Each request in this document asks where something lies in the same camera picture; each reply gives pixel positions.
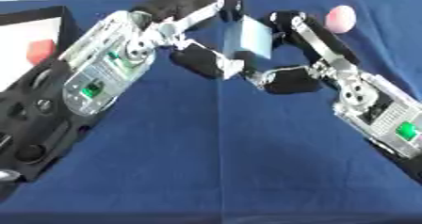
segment black foam pad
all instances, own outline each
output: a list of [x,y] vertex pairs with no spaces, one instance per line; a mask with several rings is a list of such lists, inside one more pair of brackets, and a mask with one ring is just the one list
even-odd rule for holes
[[206,78],[215,79],[222,77],[223,74],[217,66],[217,56],[211,50],[197,44],[190,44],[182,51],[172,52],[170,60],[174,64]]
[[271,94],[292,94],[315,92],[321,88],[319,81],[312,78],[304,68],[298,66],[282,66],[276,68],[274,81],[265,85],[266,92]]
[[[235,59],[245,62],[245,67],[241,73],[244,77],[252,76],[256,72],[255,55],[248,51],[235,53]],[[296,66],[282,66],[274,68],[276,75],[274,81],[265,85],[265,90],[271,94],[292,94],[302,92],[315,92],[321,86],[319,81],[312,78],[304,68]]]

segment screw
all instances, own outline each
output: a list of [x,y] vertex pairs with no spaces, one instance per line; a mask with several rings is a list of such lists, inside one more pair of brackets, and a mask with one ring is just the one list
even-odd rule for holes
[[269,20],[275,23],[275,21],[277,20],[277,12],[272,12],[269,16]]
[[235,5],[235,10],[240,11],[241,9],[242,9],[242,3],[238,1],[237,5]]
[[53,102],[49,100],[38,100],[37,108],[43,114],[48,114],[53,109]]

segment pink ball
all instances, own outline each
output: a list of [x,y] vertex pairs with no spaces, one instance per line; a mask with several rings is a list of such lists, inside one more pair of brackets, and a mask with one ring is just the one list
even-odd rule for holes
[[347,33],[356,25],[356,13],[352,7],[338,6],[325,17],[325,27],[333,33]]

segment blue fabric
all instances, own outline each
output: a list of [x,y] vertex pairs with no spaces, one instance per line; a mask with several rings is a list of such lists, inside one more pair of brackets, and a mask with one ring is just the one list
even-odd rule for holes
[[[0,3],[2,13],[68,6],[88,29],[138,0]],[[246,0],[253,17],[299,9],[319,19],[353,6],[341,38],[362,60],[415,96],[422,93],[422,0]],[[192,34],[222,45],[224,24]],[[335,92],[272,96],[241,79],[202,79],[161,53],[83,142],[0,212],[422,214],[422,186],[377,154],[331,110]],[[300,51],[273,53],[303,64]]]

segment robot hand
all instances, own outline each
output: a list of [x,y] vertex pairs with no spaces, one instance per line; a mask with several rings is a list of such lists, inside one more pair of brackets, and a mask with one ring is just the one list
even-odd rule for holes
[[[240,22],[230,29],[236,33],[232,34],[233,32],[229,32],[227,36],[230,37],[226,39],[227,42],[240,46],[242,40],[238,39],[238,37],[243,38],[248,34],[248,41],[251,41],[252,38],[259,41],[265,35],[264,39],[268,39],[268,42],[259,42],[255,45],[268,44],[270,51],[272,35],[277,36],[279,32],[274,31],[271,33],[268,27],[247,16],[242,18]],[[248,32],[239,30],[245,28],[248,28]],[[229,58],[194,40],[180,40],[175,46],[176,49],[170,55],[171,61],[206,78],[223,78],[226,80],[239,73],[257,88],[271,94],[314,92],[320,89],[319,81],[310,76],[310,68],[307,66],[282,66],[270,71],[258,71],[255,67],[257,65],[255,62],[258,60],[267,60],[256,56],[253,53],[253,49],[249,49],[249,51],[237,49],[233,54],[229,54],[232,56],[232,58]],[[234,50],[232,46],[229,49],[229,52]]]
[[310,75],[338,90],[333,113],[422,184],[422,104],[359,60],[333,33],[303,12],[272,12],[263,23],[283,34],[278,44],[301,48]]
[[150,69],[157,49],[242,10],[241,0],[147,0],[43,61],[0,93],[0,183],[36,180]]

